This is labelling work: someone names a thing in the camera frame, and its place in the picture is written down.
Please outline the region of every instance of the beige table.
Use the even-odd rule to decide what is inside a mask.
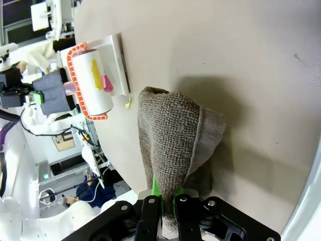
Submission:
[[[84,0],[78,43],[121,33],[132,96],[96,122],[108,159],[146,188],[137,96],[181,90],[224,114],[212,158],[213,194],[282,232],[304,186],[321,130],[318,0]]]

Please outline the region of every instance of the knitted cloth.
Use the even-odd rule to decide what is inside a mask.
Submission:
[[[146,87],[138,104],[139,144],[147,185],[152,188],[155,174],[166,206],[163,235],[176,238],[172,195],[211,157],[223,137],[225,121],[221,114],[200,107],[180,92]]]

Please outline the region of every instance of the screw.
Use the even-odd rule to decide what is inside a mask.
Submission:
[[[213,200],[210,200],[210,201],[208,202],[208,205],[211,206],[211,207],[213,207],[213,206],[215,205],[215,202],[214,202]]]
[[[186,201],[187,201],[187,197],[186,197],[186,196],[181,197],[181,198],[180,198],[180,201],[181,201],[181,202],[186,202]]]

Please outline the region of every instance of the white equipment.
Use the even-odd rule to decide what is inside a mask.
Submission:
[[[71,116],[56,120],[56,118],[69,113]],[[47,117],[43,123],[39,123],[37,120],[37,111],[31,108],[29,105],[25,107],[25,113],[22,116],[22,121],[26,127],[34,134],[59,134],[63,130],[68,129],[71,125],[79,127],[79,125],[85,122],[85,116],[83,113],[74,114],[70,112],[54,113]]]
[[[0,47],[0,72],[11,68],[9,53],[18,49],[18,44],[11,43]]]
[[[59,40],[65,35],[73,34],[73,31],[62,33],[65,24],[72,24],[77,7],[73,0],[47,0],[43,3],[31,6],[33,30],[37,31],[49,27],[48,17],[51,17],[52,31],[46,34],[48,40]]]
[[[77,45],[60,55],[85,117],[107,119],[107,112],[113,108],[112,97],[129,94],[117,35]]]
[[[106,202],[101,213],[120,200],[134,205],[137,195],[132,190],[120,195]],[[0,213],[1,241],[61,241],[96,217],[88,203],[78,201],[56,216],[30,220],[24,217],[20,203],[12,197],[0,198]]]

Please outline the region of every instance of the green clip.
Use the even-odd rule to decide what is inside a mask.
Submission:
[[[32,95],[34,103],[43,104],[45,102],[44,95],[41,92],[31,91],[29,94]]]
[[[152,179],[152,189],[151,189],[151,194],[153,196],[162,198],[162,193],[161,190],[159,189],[159,186],[157,184],[157,180],[156,180],[156,175],[153,175],[153,179]],[[173,195],[173,210],[175,210],[175,198],[181,194],[184,194],[184,190],[182,187],[180,187],[177,192]]]

